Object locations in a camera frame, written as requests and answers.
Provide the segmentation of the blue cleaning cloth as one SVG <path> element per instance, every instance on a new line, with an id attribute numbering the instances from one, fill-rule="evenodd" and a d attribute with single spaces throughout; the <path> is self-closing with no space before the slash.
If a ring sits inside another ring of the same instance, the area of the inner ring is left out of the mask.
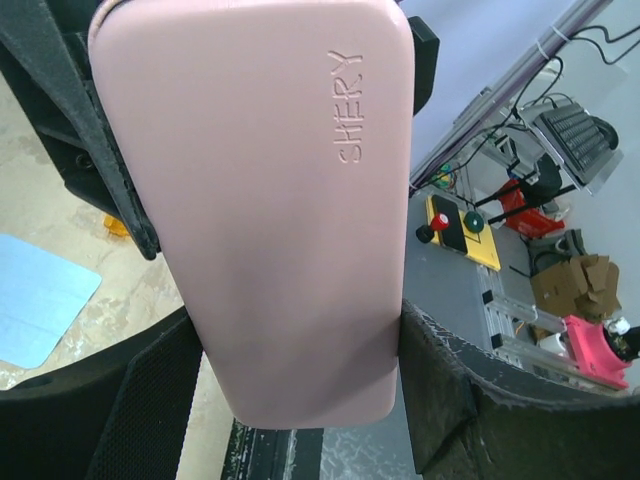
<path id="1" fill-rule="evenodd" d="M 97 273 L 3 234 L 1 360 L 40 367 L 101 282 Z"/>

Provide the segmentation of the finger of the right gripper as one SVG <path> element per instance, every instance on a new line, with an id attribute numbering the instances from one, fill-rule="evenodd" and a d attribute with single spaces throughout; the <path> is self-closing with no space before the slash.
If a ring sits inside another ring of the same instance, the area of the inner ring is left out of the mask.
<path id="1" fill-rule="evenodd" d="M 407 115 L 409 105 L 412 105 L 412 114 L 417 115 L 433 94 L 440 38 L 420 15 L 408 15 L 407 22 L 413 41 L 413 83 L 412 90 L 408 86 L 403 88 L 399 97 L 399 111 Z"/>
<path id="2" fill-rule="evenodd" d="M 1 73 L 77 198 L 121 221 L 141 255 L 160 245 L 98 99 L 88 58 L 96 1 L 4 1 Z"/>

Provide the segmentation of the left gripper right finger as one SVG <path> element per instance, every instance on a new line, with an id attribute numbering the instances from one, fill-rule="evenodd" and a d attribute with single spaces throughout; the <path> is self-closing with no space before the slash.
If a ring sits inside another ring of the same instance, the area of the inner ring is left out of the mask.
<path id="1" fill-rule="evenodd" d="M 425 479 L 636 479 L 639 399 L 521 370 L 404 302 L 399 366 Z"/>

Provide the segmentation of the pink glasses case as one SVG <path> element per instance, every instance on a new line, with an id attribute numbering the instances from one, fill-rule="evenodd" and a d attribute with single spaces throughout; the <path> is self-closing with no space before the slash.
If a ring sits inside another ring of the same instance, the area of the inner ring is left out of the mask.
<path id="1" fill-rule="evenodd" d="M 97 94 L 222 393 L 264 429 L 392 409 L 414 47 L 392 1 L 105 1 Z"/>

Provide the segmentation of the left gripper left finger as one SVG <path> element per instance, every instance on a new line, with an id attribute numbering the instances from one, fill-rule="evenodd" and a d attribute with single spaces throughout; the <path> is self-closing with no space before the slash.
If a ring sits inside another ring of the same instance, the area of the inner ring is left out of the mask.
<path id="1" fill-rule="evenodd" d="M 173 479 L 202 345 L 184 309 L 1 393 L 4 479 Z"/>

